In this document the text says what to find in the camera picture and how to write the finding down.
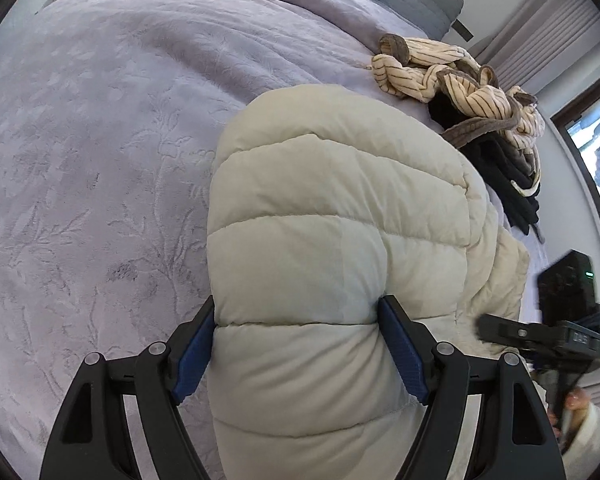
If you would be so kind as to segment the person right hand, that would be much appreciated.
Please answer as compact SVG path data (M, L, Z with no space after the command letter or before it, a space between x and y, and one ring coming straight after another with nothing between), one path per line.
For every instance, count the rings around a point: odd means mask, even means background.
M571 419L568 425L561 422L551 410L547 410L547 417L553 427L554 435L557 439L568 439L574 437L582 426L588 408L591 404L591 397L580 387L573 389L565 400L564 415L570 413Z

